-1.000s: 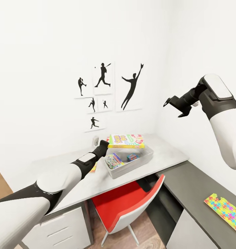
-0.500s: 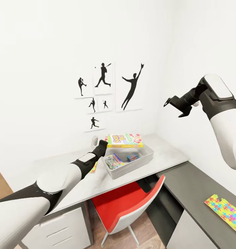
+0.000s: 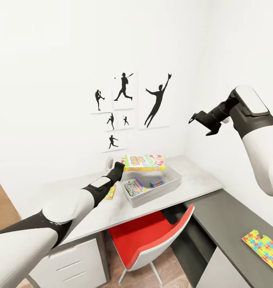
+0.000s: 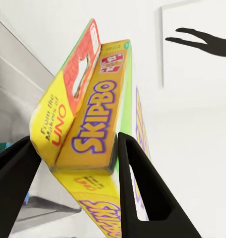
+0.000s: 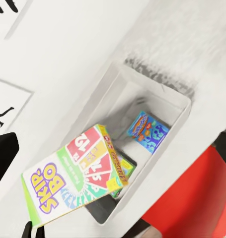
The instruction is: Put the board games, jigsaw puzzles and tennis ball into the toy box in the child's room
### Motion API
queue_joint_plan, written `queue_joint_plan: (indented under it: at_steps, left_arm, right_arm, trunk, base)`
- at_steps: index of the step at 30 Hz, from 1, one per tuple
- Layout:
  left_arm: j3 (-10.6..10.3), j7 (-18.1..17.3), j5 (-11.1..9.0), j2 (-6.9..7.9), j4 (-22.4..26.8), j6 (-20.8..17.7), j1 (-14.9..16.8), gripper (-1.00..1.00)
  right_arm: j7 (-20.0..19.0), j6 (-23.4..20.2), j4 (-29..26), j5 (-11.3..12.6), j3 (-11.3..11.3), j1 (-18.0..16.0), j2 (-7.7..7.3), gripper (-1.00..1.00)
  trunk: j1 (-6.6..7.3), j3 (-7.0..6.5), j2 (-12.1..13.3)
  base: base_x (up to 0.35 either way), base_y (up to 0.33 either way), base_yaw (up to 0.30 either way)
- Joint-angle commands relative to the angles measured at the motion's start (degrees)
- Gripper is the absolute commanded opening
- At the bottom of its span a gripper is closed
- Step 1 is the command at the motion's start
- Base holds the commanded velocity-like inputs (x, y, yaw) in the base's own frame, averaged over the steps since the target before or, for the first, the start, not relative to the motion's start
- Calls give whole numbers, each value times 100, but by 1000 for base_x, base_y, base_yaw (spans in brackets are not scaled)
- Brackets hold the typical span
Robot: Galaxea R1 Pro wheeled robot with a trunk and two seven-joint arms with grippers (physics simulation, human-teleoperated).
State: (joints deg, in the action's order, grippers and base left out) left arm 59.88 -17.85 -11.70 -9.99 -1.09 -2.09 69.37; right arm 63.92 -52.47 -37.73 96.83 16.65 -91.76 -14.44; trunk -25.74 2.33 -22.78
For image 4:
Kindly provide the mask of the board game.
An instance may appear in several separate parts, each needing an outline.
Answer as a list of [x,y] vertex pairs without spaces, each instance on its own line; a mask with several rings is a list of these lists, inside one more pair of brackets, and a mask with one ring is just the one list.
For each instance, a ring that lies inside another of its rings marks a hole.
[[[2,143],[0,143],[0,153],[1,153],[3,150],[5,150],[5,149],[7,149],[8,147],[10,147],[11,145],[13,145],[13,144],[9,144],[9,143],[7,143],[7,142],[2,142]],[[24,202],[23,202],[23,206],[28,205],[28,198],[29,198],[29,191],[28,191],[27,196],[26,196],[26,198],[25,198],[25,200],[24,200]]]
[[[51,174],[107,238],[122,238],[118,133],[134,137],[151,160],[144,116],[131,40],[101,44],[92,18],[33,109],[29,135]],[[130,172],[138,219],[149,221],[131,165]]]

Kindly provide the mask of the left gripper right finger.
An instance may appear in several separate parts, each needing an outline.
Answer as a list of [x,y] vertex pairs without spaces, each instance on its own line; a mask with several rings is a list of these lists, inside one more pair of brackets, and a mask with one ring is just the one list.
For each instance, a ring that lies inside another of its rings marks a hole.
[[[122,238],[202,238],[137,140],[118,133]],[[138,219],[132,167],[149,221]]]

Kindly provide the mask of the toy box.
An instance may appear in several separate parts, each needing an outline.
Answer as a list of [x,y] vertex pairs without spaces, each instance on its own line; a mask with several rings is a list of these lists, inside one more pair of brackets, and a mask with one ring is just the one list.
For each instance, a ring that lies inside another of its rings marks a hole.
[[[56,76],[0,20],[0,143],[29,135],[29,121]],[[81,213],[42,160],[9,237]]]

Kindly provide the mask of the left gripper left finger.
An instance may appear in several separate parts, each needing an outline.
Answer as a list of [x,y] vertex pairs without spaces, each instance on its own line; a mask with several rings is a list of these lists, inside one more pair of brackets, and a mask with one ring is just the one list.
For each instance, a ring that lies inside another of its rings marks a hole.
[[0,238],[9,238],[41,161],[30,135],[0,153]]

